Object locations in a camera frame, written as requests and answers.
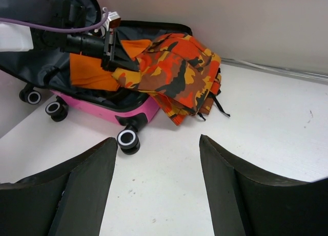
camouflage pattern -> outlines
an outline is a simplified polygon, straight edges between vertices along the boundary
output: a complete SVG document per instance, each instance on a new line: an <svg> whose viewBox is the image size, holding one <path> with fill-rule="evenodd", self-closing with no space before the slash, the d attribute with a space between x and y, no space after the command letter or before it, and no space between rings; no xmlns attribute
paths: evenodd
<svg viewBox="0 0 328 236"><path fill-rule="evenodd" d="M221 59L194 37L166 34L135 57L139 72L116 69L112 76L127 89L148 93L176 124L188 115L208 114L217 95Z"/></svg>

white table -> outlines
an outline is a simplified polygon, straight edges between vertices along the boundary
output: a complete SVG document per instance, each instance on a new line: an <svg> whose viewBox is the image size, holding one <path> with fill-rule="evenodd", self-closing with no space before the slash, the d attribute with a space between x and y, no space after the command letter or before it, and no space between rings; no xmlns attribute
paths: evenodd
<svg viewBox="0 0 328 236"><path fill-rule="evenodd" d="M213 108L207 121L176 127L163 112L139 134L140 151L118 151L100 235L213 235L199 137L286 177L328 176L328 86L222 66L218 96L231 119ZM122 129L73 110L53 122L40 106L0 139L0 182L15 182L70 159Z"/></svg>

drawstring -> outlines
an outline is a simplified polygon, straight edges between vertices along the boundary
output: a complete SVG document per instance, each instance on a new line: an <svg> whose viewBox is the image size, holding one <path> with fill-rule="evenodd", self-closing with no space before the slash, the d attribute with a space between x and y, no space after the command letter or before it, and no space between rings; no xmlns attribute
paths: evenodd
<svg viewBox="0 0 328 236"><path fill-rule="evenodd" d="M198 112L198 113L197 113L197 115L198 115L198 116L200 116L200 117L201 117L201 119L203 119L204 121L206 121L206 118L203 116L203 114L202 114L202 113Z"/></svg>
<svg viewBox="0 0 328 236"><path fill-rule="evenodd" d="M221 111L226 117L230 117L230 114L228 114L224 111L221 104L219 103L219 101L217 100L217 98L215 97L215 95L212 92L210 92L210 96L213 98L216 106L219 108L219 111Z"/></svg>

black caster wheel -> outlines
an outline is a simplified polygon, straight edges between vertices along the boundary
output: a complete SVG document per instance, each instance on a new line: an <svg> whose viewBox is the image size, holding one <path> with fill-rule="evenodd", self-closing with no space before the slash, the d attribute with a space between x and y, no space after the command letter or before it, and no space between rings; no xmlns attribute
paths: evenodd
<svg viewBox="0 0 328 236"><path fill-rule="evenodd" d="M55 122L60 122L67 117L68 106L62 99L58 99L57 101L51 102L47 105L46 113Z"/></svg>
<svg viewBox="0 0 328 236"><path fill-rule="evenodd" d="M140 149L140 141L134 130L126 128L117 136L117 143L122 152L127 155L133 155Z"/></svg>
<svg viewBox="0 0 328 236"><path fill-rule="evenodd" d="M19 98L29 104L39 104L42 97L38 91L33 90L32 86L27 85L20 91Z"/></svg>

wall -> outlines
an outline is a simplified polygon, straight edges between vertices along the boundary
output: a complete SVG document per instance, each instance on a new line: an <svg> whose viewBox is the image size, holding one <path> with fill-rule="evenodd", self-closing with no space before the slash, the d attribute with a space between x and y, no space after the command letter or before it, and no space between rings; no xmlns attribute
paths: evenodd
<svg viewBox="0 0 328 236"><path fill-rule="evenodd" d="M24 103L19 99L18 94L24 86L22 81L0 71L0 138L39 106ZM47 91L40 92L44 102L50 94Z"/></svg>
<svg viewBox="0 0 328 236"><path fill-rule="evenodd" d="M124 19L177 22L221 57L328 75L328 0L98 0Z"/></svg>

